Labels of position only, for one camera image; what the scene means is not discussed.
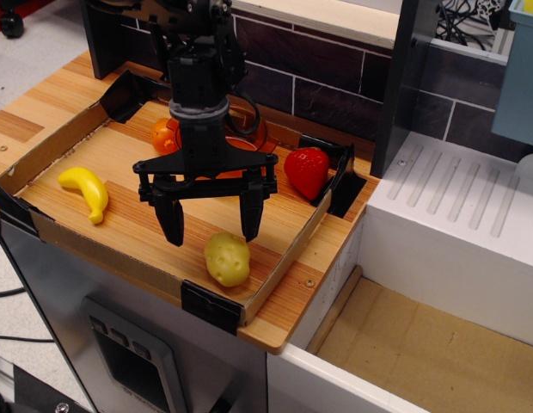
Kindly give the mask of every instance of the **toy strawberry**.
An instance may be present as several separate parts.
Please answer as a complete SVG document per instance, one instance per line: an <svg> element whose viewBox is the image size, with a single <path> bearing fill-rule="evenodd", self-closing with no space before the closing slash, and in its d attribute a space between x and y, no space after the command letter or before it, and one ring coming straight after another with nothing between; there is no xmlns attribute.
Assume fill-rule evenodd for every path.
<svg viewBox="0 0 533 413"><path fill-rule="evenodd" d="M284 163L288 180L308 200L320 194L328 179L328 170L328 154L315 147L293 151Z"/></svg>

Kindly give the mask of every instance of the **toy orange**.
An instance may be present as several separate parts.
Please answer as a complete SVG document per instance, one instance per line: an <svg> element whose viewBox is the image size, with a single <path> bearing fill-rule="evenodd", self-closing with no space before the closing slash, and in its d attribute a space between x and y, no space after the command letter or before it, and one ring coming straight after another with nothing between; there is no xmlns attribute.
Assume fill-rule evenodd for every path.
<svg viewBox="0 0 533 413"><path fill-rule="evenodd" d="M151 131L152 146L160 155L168 155L181 148L179 122L173 118L160 119Z"/></svg>

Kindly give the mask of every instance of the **toy banana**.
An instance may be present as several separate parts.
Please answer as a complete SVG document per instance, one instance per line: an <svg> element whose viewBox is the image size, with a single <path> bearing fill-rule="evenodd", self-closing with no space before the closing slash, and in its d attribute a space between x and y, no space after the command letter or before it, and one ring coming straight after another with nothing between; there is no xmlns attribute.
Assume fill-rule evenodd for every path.
<svg viewBox="0 0 533 413"><path fill-rule="evenodd" d="M108 205L108 192L106 187L92 171L75 167L65 170L58 177L58 183L63 188L79 189L91 210L89 219L93 224L100 224L103 220L103 211Z"/></svg>

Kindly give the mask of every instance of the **white cabinet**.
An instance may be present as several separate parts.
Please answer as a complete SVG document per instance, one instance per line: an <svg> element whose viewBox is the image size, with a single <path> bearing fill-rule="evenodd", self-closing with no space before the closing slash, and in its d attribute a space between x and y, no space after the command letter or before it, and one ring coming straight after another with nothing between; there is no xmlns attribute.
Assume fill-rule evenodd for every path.
<svg viewBox="0 0 533 413"><path fill-rule="evenodd" d="M408 138L267 376L271 413L533 413L533 181Z"/></svg>

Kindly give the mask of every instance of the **metal panel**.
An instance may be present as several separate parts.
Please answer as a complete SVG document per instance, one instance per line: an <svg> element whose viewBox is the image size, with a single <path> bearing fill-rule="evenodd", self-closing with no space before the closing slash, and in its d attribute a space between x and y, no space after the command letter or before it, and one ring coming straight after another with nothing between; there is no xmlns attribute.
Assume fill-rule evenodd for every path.
<svg viewBox="0 0 533 413"><path fill-rule="evenodd" d="M167 344L189 411L209 411L220 398L232 404L231 413L267 411L266 355L261 350L124 281L122 274L110 274L4 222L3 239L97 411L158 409L111 378L89 318L81 311L86 297Z"/></svg>
<svg viewBox="0 0 533 413"><path fill-rule="evenodd" d="M434 37L439 2L404 0L398 21L371 174L383 177L414 121L427 50Z"/></svg>

